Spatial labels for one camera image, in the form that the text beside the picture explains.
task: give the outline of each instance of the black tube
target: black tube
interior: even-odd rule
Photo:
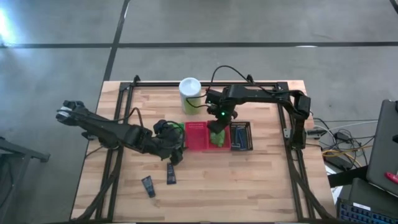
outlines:
[[[390,0],[394,9],[398,7]],[[120,43],[119,48],[127,49],[197,49],[228,47],[389,47],[398,46],[396,41],[382,42],[169,42],[169,43]]]
[[[286,128],[286,121],[285,121],[283,107],[280,104],[278,104],[278,113],[279,113],[279,119],[280,119],[280,126],[281,126],[282,132],[283,132],[284,129]],[[295,169],[294,164],[292,162],[293,161],[292,151],[291,151],[290,147],[288,147],[288,144],[287,144],[285,138],[284,138],[284,146],[285,146],[285,151],[286,151],[287,167],[289,168],[290,182],[292,184],[292,192],[293,192],[294,205],[296,208],[297,219],[301,220],[303,218],[303,209],[301,207],[299,188],[297,187],[296,181],[292,177],[293,176],[292,169]]]
[[[122,107],[122,100],[123,100],[123,93],[124,93],[124,90],[122,89],[122,84],[123,83],[120,83],[120,86],[119,86],[118,100],[116,102],[116,109],[114,111],[113,119],[119,119],[119,116],[120,116],[120,109]],[[101,180],[101,188],[104,186],[106,179],[109,177],[109,172],[110,172],[111,162],[112,162],[112,155],[113,155],[113,151],[108,149],[108,151],[106,152],[104,172],[103,172],[102,180]],[[96,213],[95,213],[96,219],[102,218],[103,205],[104,205],[104,199],[102,198],[98,202],[98,206],[97,206]]]
[[[293,161],[287,161],[290,163],[292,166],[294,166]],[[333,215],[330,215],[325,208],[321,205],[321,203],[318,201],[318,199],[314,196],[314,194],[311,192],[310,188],[304,184],[304,181],[301,179],[300,174],[297,172],[296,169],[291,170],[292,172],[290,173],[290,177],[296,181],[296,183],[301,187],[301,189],[304,192],[304,196],[306,196],[311,203],[313,204],[315,210],[318,212],[319,216],[321,218],[325,219],[336,219]]]
[[[137,87],[177,87],[179,86],[180,82],[137,82],[136,86]],[[210,82],[200,82],[200,84],[205,87],[205,86],[210,86]],[[233,84],[238,84],[238,85],[244,85],[244,86],[252,86],[252,84],[248,82],[213,82],[211,85],[212,86],[228,86],[228,85],[233,85]],[[256,82],[257,85],[260,86],[269,86],[273,87],[275,86],[275,82]]]
[[[124,116],[127,116],[130,112],[133,89],[134,89],[134,85],[130,85],[129,92],[127,94],[126,108],[124,109]],[[125,120],[123,120],[123,123],[127,124],[128,121],[129,121],[128,118],[126,118]],[[113,220],[114,206],[116,203],[120,170],[121,170],[121,164],[122,164],[122,158],[123,158],[123,150],[124,150],[123,147],[120,147],[120,149],[118,149],[118,155],[117,155],[115,167],[114,167],[114,170],[116,170],[116,178],[112,185],[111,198],[109,200],[108,217],[107,217],[109,220]]]
[[[293,127],[293,125],[294,125],[293,117],[291,115],[289,115],[289,119],[290,119],[290,125]],[[307,176],[307,171],[305,170],[305,162],[304,162],[302,150],[301,149],[296,150],[296,155],[297,155],[298,169],[300,170],[300,175],[301,175],[304,183],[309,186],[308,176]],[[305,197],[305,204],[307,206],[308,216],[310,218],[316,218],[315,212],[313,210],[313,206],[307,197]]]

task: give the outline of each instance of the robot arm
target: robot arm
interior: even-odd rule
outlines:
[[[290,102],[291,96],[294,97],[294,104]],[[295,149],[305,148],[304,122],[310,116],[311,99],[299,90],[282,90],[278,93],[277,91],[264,91],[262,89],[250,90],[242,85],[227,86],[221,93],[208,90],[206,103],[211,104],[211,106],[207,109],[207,112],[217,118],[216,121],[212,121],[208,125],[208,128],[215,133],[219,133],[229,125],[232,118],[235,119],[238,116],[234,110],[235,106],[247,102],[280,103],[294,119],[290,132],[290,145]]]
[[[56,119],[68,126],[79,126],[85,130],[82,135],[87,139],[92,136],[108,149],[125,146],[142,154],[159,156],[162,160],[170,157],[173,165],[182,160],[181,129],[160,120],[152,131],[136,124],[119,124],[90,112],[81,101],[64,101]]]

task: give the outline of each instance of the gray floor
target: gray floor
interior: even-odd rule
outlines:
[[[112,43],[123,0],[0,0],[6,44]],[[120,42],[398,41],[388,0],[132,0]],[[0,49],[0,136],[51,153],[32,161],[9,223],[69,218],[87,142],[55,120],[63,100],[95,110],[110,49]],[[398,98],[397,47],[119,49],[111,80],[209,80],[219,65],[257,80],[305,80],[315,116],[377,119]],[[221,70],[216,79],[239,77]],[[368,136],[376,124],[348,127]],[[324,137],[322,141],[330,143]]]

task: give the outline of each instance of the red tray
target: red tray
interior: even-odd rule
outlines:
[[[185,122],[185,144],[189,150],[204,151],[208,148],[208,142],[206,121]]]
[[[208,135],[208,141],[207,141],[207,148],[210,150],[231,150],[231,135],[229,133],[229,125],[224,129],[225,131],[225,139],[224,139],[224,144],[221,147],[218,147],[216,144],[211,143],[210,141],[210,130],[206,127],[207,135]]]

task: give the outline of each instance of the wooden table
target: wooden table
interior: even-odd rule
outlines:
[[[289,89],[305,92],[303,81],[288,81],[288,83]],[[113,119],[119,84],[120,82],[104,82],[98,103],[99,115]],[[132,107],[140,109],[144,125],[150,129],[160,119],[176,122],[214,119],[214,116],[208,115],[204,108],[200,115],[183,114],[177,87],[135,87]],[[237,106],[236,111],[239,114],[238,121],[251,122],[254,150],[251,152],[185,151],[183,161],[174,167],[177,177],[175,185],[166,184],[168,160],[160,161],[156,156],[124,149],[114,221],[297,220],[277,105],[246,103]],[[129,119],[129,123],[138,124],[136,114]],[[312,126],[313,120],[310,118],[306,122],[306,128]],[[91,142],[87,153],[98,146],[98,142]],[[312,192],[326,210],[334,215],[333,199],[319,148],[307,146],[303,150],[303,156]],[[98,193],[105,157],[106,150],[103,149],[86,159],[72,218],[83,213]],[[156,197],[152,199],[148,197],[141,183],[141,179],[148,175],[152,177],[156,192]],[[303,193],[300,193],[303,210],[306,212]]]

